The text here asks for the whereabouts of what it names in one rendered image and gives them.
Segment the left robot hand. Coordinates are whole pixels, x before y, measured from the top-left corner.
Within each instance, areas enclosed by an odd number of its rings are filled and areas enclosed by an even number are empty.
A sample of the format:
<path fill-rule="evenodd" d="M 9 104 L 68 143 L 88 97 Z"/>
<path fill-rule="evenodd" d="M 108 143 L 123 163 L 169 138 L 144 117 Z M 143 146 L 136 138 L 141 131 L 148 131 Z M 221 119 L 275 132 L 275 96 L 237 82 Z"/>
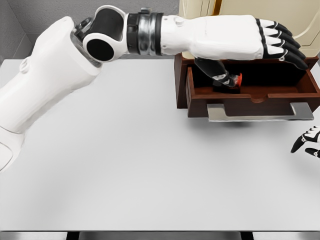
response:
<path fill-rule="evenodd" d="M 222 60 L 277 59 L 300 70 L 308 68 L 300 44 L 277 21 L 252 15 L 218 15 L 201 17 L 199 22 L 191 53 L 195 64 L 211 79 L 229 73 Z"/>

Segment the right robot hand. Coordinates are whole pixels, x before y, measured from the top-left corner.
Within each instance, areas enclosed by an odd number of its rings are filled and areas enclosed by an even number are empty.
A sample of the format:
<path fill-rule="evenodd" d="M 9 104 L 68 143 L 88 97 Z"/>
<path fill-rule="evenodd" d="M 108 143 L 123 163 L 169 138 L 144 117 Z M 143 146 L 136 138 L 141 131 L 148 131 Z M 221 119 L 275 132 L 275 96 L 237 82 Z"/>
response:
<path fill-rule="evenodd" d="M 301 134 L 294 142 L 290 152 L 295 153 L 305 143 L 320 143 L 320 126 L 313 126 Z M 307 154 L 320 159 L 320 149 L 308 147 L 304 150 Z"/>

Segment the red and black switch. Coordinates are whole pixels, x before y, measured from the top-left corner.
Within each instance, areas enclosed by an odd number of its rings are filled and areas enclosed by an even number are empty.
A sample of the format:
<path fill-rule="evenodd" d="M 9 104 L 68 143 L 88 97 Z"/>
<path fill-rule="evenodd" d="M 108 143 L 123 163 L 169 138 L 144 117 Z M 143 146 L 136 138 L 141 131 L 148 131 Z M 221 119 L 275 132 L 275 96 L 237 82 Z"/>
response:
<path fill-rule="evenodd" d="M 234 75 L 234 74 L 222 74 L 214 76 L 212 82 L 212 89 L 217 93 L 224 94 L 239 94 L 240 87 L 242 84 L 242 74 Z"/>

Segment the cream appliance housing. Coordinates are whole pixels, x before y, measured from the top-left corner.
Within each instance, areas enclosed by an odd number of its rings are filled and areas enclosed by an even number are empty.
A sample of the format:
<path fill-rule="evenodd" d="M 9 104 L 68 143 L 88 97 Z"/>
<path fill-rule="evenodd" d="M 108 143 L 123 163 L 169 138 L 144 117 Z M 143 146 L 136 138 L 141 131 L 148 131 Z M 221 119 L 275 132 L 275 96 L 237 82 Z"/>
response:
<path fill-rule="evenodd" d="M 320 0 L 179 0 L 178 15 L 252 15 L 276 21 L 292 32 L 306 57 L 320 53 Z"/>

